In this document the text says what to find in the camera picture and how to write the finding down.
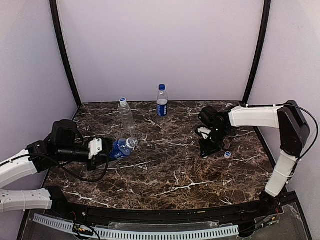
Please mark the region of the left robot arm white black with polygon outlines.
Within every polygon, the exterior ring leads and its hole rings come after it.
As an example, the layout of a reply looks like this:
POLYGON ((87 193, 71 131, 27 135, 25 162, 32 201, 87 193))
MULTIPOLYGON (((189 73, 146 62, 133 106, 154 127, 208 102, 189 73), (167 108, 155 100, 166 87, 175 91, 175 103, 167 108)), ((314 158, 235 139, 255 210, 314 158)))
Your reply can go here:
POLYGON ((68 213, 68 201, 58 186, 36 190, 5 190, 7 185, 27 176, 59 167, 72 177, 96 183, 103 179, 85 179, 65 168, 69 163, 85 163, 88 171, 100 165, 108 166, 113 142, 104 137, 84 140, 72 120, 53 123, 51 133, 44 139, 28 145, 15 156, 0 163, 0 211, 57 210, 68 213))

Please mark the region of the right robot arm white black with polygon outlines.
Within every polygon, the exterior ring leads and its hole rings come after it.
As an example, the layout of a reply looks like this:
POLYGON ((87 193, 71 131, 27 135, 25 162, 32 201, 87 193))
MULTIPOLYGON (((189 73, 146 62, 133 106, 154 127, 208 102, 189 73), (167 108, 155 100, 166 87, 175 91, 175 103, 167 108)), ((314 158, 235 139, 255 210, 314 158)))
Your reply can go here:
POLYGON ((232 129, 252 127, 277 133, 278 156, 273 158, 272 173, 259 195, 259 211, 266 214, 278 205, 282 191, 306 152, 311 133, 306 113, 294 100, 279 104, 239 104, 224 110, 208 105, 197 116, 202 123, 195 130, 200 137, 200 156, 205 159, 221 151, 232 129))

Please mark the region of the white blue bottle cap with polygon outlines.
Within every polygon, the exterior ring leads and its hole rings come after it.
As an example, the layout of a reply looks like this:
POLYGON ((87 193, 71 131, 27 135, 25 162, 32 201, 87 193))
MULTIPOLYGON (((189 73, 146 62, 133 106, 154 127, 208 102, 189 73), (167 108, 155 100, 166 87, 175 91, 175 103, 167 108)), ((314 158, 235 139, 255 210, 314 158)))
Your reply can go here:
POLYGON ((225 153, 224 153, 224 157, 226 158, 226 159, 229 159, 230 157, 231 157, 231 153, 229 152, 229 151, 226 151, 225 153))

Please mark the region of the blue label water bottle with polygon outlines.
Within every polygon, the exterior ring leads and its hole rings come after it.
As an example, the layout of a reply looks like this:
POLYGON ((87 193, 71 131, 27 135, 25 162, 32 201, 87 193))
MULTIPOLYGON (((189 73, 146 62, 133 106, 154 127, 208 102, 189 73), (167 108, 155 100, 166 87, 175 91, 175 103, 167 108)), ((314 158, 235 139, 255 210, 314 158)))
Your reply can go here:
POLYGON ((113 143, 109 157, 114 160, 127 158, 137 146, 138 140, 135 137, 121 138, 113 143))

